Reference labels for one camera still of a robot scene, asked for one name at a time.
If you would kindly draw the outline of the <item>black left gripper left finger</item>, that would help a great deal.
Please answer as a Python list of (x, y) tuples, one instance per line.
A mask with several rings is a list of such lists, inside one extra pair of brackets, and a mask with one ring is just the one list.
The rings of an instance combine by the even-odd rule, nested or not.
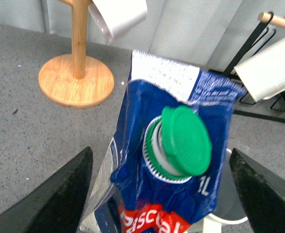
[(33, 192), (0, 214), (0, 233), (76, 232), (92, 165), (92, 149), (86, 147)]

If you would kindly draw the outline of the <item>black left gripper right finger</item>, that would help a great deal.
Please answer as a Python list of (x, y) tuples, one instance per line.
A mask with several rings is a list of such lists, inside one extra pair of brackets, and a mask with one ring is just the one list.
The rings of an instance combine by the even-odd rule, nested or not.
[(237, 148), (229, 164), (253, 232), (285, 233), (285, 180)]

